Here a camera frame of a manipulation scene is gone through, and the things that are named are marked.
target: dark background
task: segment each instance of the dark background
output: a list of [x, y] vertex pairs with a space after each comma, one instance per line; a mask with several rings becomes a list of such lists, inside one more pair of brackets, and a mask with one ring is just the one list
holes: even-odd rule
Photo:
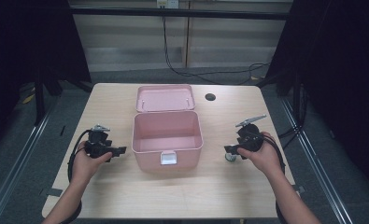
[[39, 81], [56, 95], [58, 79], [91, 81], [73, 16], [54, 7], [69, 5], [0, 1], [0, 134], [22, 84]]
[[294, 1], [268, 71], [286, 94], [298, 77], [369, 179], [369, 0]]

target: wire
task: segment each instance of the wire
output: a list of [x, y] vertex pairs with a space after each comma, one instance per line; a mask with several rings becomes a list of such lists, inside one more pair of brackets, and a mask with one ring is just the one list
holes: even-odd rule
[[68, 161], [68, 167], [67, 167], [67, 176], [68, 176], [68, 181], [70, 182], [71, 181], [71, 177], [73, 175], [73, 165], [74, 165], [74, 159], [76, 158], [76, 154], [77, 154], [77, 147], [78, 147], [78, 144], [79, 144], [79, 141], [81, 141], [82, 137], [85, 135], [85, 133], [90, 133], [91, 130], [86, 130], [85, 132], [83, 132], [76, 144], [74, 145], [74, 148], [73, 148], [73, 151], [71, 152], [71, 155], [70, 155], [70, 159]]
[[[282, 169], [283, 174], [285, 174], [286, 173], [285, 172], [286, 164], [283, 161], [282, 153], [281, 153], [279, 147], [277, 146], [277, 143], [275, 142], [275, 140], [272, 137], [269, 137], [269, 136], [264, 135], [264, 134], [256, 134], [256, 133], [251, 133], [251, 132], [246, 132], [246, 133], [249, 133], [250, 135], [253, 135], [253, 136], [256, 136], [256, 137], [261, 137], [261, 139], [263, 141], [267, 142], [268, 144], [270, 144], [275, 149], [275, 151], [277, 152], [277, 158], [279, 159], [280, 168]], [[279, 205], [277, 204], [277, 201], [275, 202], [275, 208], [277, 210], [277, 217], [278, 217], [280, 223], [287, 224], [287, 221], [283, 217], [283, 214], [281, 213], [281, 210], [280, 210]]]
[[285, 138], [288, 137], [292, 134], [294, 134], [294, 136], [289, 140], [289, 142], [283, 147], [283, 150], [286, 149], [286, 147], [292, 142], [292, 140], [294, 140], [295, 136], [298, 135], [298, 133], [303, 129], [304, 125], [305, 125], [305, 117], [306, 117], [306, 111], [307, 111], [307, 104], [308, 104], [308, 95], [306, 94], [306, 91], [304, 90], [304, 88], [302, 88], [302, 92], [301, 92], [301, 103], [300, 103], [300, 108], [301, 109], [301, 113], [300, 113], [300, 118], [297, 122], [297, 125], [295, 127], [292, 127], [290, 129], [288, 129], [286, 132], [281, 133], [278, 137], [281, 138]]
[[236, 84], [232, 84], [232, 85], [243, 85], [247, 82], [249, 82], [251, 80], [251, 71], [260, 69], [264, 66], [269, 65], [270, 63], [254, 63], [252, 65], [250, 65], [248, 67], [248, 69], [246, 70], [239, 70], [239, 71], [229, 71], [229, 72], [206, 72], [206, 73], [198, 73], [198, 74], [193, 74], [193, 73], [187, 73], [187, 72], [179, 72], [178, 70], [176, 70], [172, 64], [170, 63], [170, 59], [169, 59], [169, 53], [168, 53], [168, 47], [167, 47], [167, 37], [166, 37], [166, 17], [163, 17], [163, 48], [164, 48], [164, 58], [166, 60], [166, 64], [167, 66], [170, 68], [170, 70], [172, 70], [175, 74], [182, 76], [182, 77], [198, 77], [200, 79], [202, 79], [203, 81], [207, 81], [213, 84], [217, 84], [217, 85], [225, 85], [224, 83], [219, 83], [213, 80], [210, 80], [208, 78], [204, 78], [202, 76], [205, 75], [214, 75], [214, 74], [240, 74], [240, 73], [247, 73], [248, 72], [248, 78], [240, 83], [236, 83]]

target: human hand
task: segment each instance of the human hand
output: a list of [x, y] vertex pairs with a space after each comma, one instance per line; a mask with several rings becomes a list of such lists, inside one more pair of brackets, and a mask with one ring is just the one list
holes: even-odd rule
[[[262, 132], [262, 134], [274, 139], [270, 133]], [[277, 152], [274, 147], [265, 141], [263, 142], [260, 150], [256, 152], [248, 151], [241, 147], [237, 152], [240, 155], [249, 158], [254, 165], [267, 176], [275, 172], [282, 172]]]
[[97, 172], [99, 166], [111, 159], [111, 157], [112, 153], [108, 152], [99, 158], [93, 159], [85, 152], [85, 142], [81, 142], [78, 145], [78, 153], [74, 159], [71, 182], [88, 184], [92, 176]]

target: black cable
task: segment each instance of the black cable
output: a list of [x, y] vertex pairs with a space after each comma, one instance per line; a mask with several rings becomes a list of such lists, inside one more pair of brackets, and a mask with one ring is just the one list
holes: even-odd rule
[[284, 137], [288, 137], [292, 134], [294, 134], [294, 136], [289, 140], [289, 142], [283, 147], [283, 150], [289, 145], [289, 143], [292, 142], [292, 140], [295, 138], [296, 135], [298, 135], [298, 133], [303, 129], [304, 125], [305, 125], [305, 118], [306, 118], [306, 112], [307, 112], [307, 104], [308, 104], [308, 95], [306, 94], [306, 91], [304, 90], [304, 88], [302, 88], [302, 98], [301, 98], [301, 103], [300, 103], [300, 118], [299, 120], [297, 120], [297, 125], [295, 127], [292, 127], [290, 129], [288, 129], [286, 132], [281, 133], [278, 137], [284, 138]]
[[[68, 161], [68, 166], [67, 166], [67, 177], [68, 177], [68, 182], [71, 182], [71, 177], [73, 176], [73, 165], [74, 165], [74, 159], [76, 158], [76, 155], [78, 153], [77, 151], [77, 147], [79, 145], [79, 142], [81, 141], [82, 137], [85, 135], [85, 133], [90, 133], [91, 130], [86, 130], [85, 132], [83, 132], [76, 144], [74, 145], [74, 148], [73, 148], [73, 151], [71, 152], [71, 155], [70, 155], [70, 159]], [[68, 223], [71, 223], [72, 221], [74, 221], [78, 216], [79, 216], [79, 213], [81, 212], [82, 210], [82, 201], [79, 201], [79, 205], [76, 209], [76, 211], [74, 212], [73, 215], [71, 215], [70, 217], [68, 217], [66, 220], [64, 220], [63, 222], [61, 222], [62, 224], [68, 224]]]
[[[246, 132], [246, 133], [249, 133], [250, 135], [255, 136], [255, 137], [260, 137], [263, 141], [267, 142], [268, 144], [270, 144], [275, 149], [275, 152], [277, 153], [277, 158], [279, 159], [279, 164], [280, 164], [280, 168], [282, 169], [283, 175], [286, 174], [286, 169], [285, 169], [286, 164], [283, 161], [282, 153], [281, 153], [279, 147], [277, 146], [277, 143], [275, 142], [275, 140], [272, 137], [264, 135], [264, 134], [256, 134], [256, 133], [251, 133], [251, 132]], [[280, 223], [287, 224], [287, 221], [283, 217], [283, 215], [280, 211], [280, 207], [277, 204], [277, 202], [275, 204], [275, 207], [276, 207], [276, 210], [277, 210], [277, 217], [280, 220]]]
[[165, 57], [165, 60], [166, 60], [166, 64], [170, 68], [170, 70], [172, 70], [175, 74], [177, 74], [179, 76], [182, 76], [182, 77], [198, 77], [198, 78], [202, 79], [203, 81], [207, 81], [207, 82], [210, 82], [210, 83], [213, 83], [213, 84], [216, 84], [216, 85], [225, 85], [225, 84], [224, 83], [219, 83], [219, 82], [207, 79], [207, 78], [204, 78], [202, 76], [213, 75], [213, 74], [239, 74], [239, 73], [247, 73], [248, 72], [249, 77], [246, 80], [244, 80], [240, 83], [237, 83], [237, 84], [233, 84], [233, 85], [243, 85], [243, 84], [245, 84], [245, 83], [247, 83], [251, 80], [251, 71], [260, 69], [260, 68], [270, 64], [270, 63], [254, 63], [254, 64], [250, 65], [248, 67], [248, 69], [246, 69], [246, 70], [230, 71], [230, 72], [207, 72], [207, 73], [198, 73], [198, 74], [187, 73], [187, 72], [179, 72], [170, 63], [169, 53], [168, 53], [168, 50], [167, 50], [166, 18], [165, 17], [163, 17], [163, 43], [164, 43], [163, 48], [164, 48], [164, 57]]
[[282, 149], [283, 149], [283, 151], [284, 150], [286, 150], [286, 147], [292, 142], [292, 140], [294, 140], [294, 138], [297, 136], [297, 134], [295, 134], [290, 140], [289, 140], [289, 142], [287, 142], [283, 147], [282, 147]]

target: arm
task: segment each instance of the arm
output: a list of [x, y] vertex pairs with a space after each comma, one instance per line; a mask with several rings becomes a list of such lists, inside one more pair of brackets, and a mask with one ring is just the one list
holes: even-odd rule
[[268, 178], [280, 211], [288, 223], [320, 223], [284, 176], [277, 153], [271, 145], [263, 142], [262, 147], [257, 152], [247, 151], [243, 148], [239, 148], [237, 152], [249, 158]]
[[[84, 146], [85, 143], [82, 142], [78, 148], [84, 148]], [[42, 223], [61, 223], [73, 215], [99, 165], [111, 157], [112, 153], [108, 152], [97, 159], [92, 159], [86, 154], [85, 150], [80, 150], [74, 160], [73, 177], [70, 184]]]

